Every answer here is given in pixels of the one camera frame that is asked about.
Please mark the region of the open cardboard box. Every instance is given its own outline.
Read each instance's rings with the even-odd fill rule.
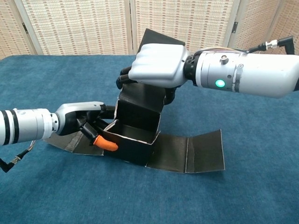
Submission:
[[[144,33],[140,48],[146,43],[184,45],[149,29]],[[221,130],[191,138],[159,132],[164,97],[163,88],[137,83],[123,86],[116,102],[114,121],[102,134],[119,146],[115,152],[90,146],[89,140],[80,132],[68,136],[54,134],[46,141],[77,154],[107,155],[179,173],[224,170]]]

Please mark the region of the orange fingertip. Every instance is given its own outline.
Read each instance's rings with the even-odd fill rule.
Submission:
[[[93,144],[97,147],[100,147],[102,149],[112,151],[112,152],[114,152],[118,149],[118,146],[114,142],[108,141],[100,135],[95,139]]]

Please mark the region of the blue carpet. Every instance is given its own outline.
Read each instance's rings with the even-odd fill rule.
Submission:
[[[11,56],[0,61],[0,109],[103,101],[133,56]],[[114,158],[75,155],[39,141],[0,173],[1,224],[298,223],[299,92],[282,99],[187,83],[164,108],[160,130],[222,129],[226,170],[177,174]],[[29,143],[0,147],[10,161]]]

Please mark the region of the metal connector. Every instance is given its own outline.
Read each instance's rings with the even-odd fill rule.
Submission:
[[[268,50],[268,49],[270,49],[270,48],[277,48],[277,46],[278,46],[278,42],[277,42],[277,40],[273,40],[273,41],[271,41],[271,42],[266,42],[266,49]]]

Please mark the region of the green indicator light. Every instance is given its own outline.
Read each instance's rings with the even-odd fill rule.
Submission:
[[[225,82],[224,82],[223,80],[221,80],[221,79],[218,79],[218,80],[215,82],[215,85],[216,85],[217,87],[222,88],[222,87],[225,86]]]

